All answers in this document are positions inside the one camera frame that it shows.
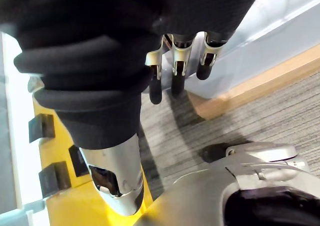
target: black fabric sleeve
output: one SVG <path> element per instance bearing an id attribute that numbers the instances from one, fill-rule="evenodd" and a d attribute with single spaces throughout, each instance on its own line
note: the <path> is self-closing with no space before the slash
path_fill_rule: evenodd
<path id="1" fill-rule="evenodd" d="M 22 49 L 14 63 L 38 75 L 34 94 L 56 110 L 75 144 L 113 147 L 139 129 L 146 53 L 162 34 L 232 34 L 254 0 L 0 0 L 0 29 Z"/>

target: wooden baseboard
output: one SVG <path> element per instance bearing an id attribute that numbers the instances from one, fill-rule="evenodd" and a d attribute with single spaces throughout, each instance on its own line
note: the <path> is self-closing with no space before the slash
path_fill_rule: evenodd
<path id="1" fill-rule="evenodd" d="M 188 96 L 196 113 L 210 120 L 319 71 L 320 44 L 231 88 L 217 98 L 204 99 L 190 92 Z"/>

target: silver metal joint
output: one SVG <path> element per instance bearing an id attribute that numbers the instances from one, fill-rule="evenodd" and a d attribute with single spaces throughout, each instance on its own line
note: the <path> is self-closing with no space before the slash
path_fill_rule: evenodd
<path id="1" fill-rule="evenodd" d="M 212 67 L 215 64 L 216 59 L 220 55 L 221 50 L 223 49 L 223 45 L 220 47 L 211 47 L 207 43 L 207 37 L 208 37 L 208 34 L 205 32 L 203 45 L 200 53 L 200 64 L 205 65 L 205 63 L 208 63 L 208 60 L 209 60 L 208 64 L 210 67 Z"/>
<path id="2" fill-rule="evenodd" d="M 110 148 L 80 150 L 104 201 L 120 215 L 134 215 L 144 197 L 138 136 Z"/>
<path id="3" fill-rule="evenodd" d="M 162 71 L 162 54 L 163 54 L 163 41 L 161 40 L 161 46 L 155 51 L 148 52 L 145 57 L 146 66 L 156 66 L 156 79 L 161 79 Z"/>
<path id="4" fill-rule="evenodd" d="M 187 71 L 187 66 L 189 63 L 192 46 L 194 44 L 194 39 L 190 46 L 186 48 L 177 47 L 174 43 L 172 44 L 172 52 L 173 52 L 173 67 L 172 72 L 173 75 L 176 76 L 178 74 L 178 66 L 182 66 L 181 75 L 185 76 Z"/>

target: yellow panel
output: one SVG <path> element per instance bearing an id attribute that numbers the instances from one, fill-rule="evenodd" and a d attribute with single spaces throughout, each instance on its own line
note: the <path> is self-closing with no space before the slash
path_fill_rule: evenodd
<path id="1" fill-rule="evenodd" d="M 73 140 L 62 124 L 60 119 L 58 118 L 56 112 L 52 109 L 48 109 L 45 107 L 40 106 L 35 99 L 33 99 L 33 107 L 34 107 L 34 115 L 38 114 L 49 114 L 53 115 L 54 121 L 54 132 L 55 138 L 52 139 L 42 139 L 39 143 L 39 152 L 40 152 L 40 159 L 41 159 L 41 166 L 44 169 L 48 165 L 66 161 L 66 165 L 69 171 L 71 186 L 77 187 L 83 185 L 89 181 L 91 181 L 90 175 L 84 175 L 81 177 L 77 177 L 74 166 L 72 164 L 69 148 L 74 144 Z"/>
<path id="2" fill-rule="evenodd" d="M 144 198 L 140 210 L 133 216 L 121 216 L 109 208 L 93 183 L 55 195 L 46 201 L 51 226 L 132 226 L 152 203 L 144 180 Z"/>

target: white wall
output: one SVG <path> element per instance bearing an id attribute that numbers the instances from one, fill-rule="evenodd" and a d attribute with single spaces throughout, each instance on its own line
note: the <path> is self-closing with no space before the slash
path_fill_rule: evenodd
<path id="1" fill-rule="evenodd" d="M 27 89 L 29 76 L 19 73 L 13 63 L 21 48 L 7 34 L 2 34 L 2 44 L 16 196 L 22 209 L 23 205 L 42 199 L 38 175 L 42 167 L 38 141 L 29 144 L 28 122 L 35 116 L 32 95 Z M 50 225 L 47 209 L 29 215 L 28 220 L 33 226 Z"/>

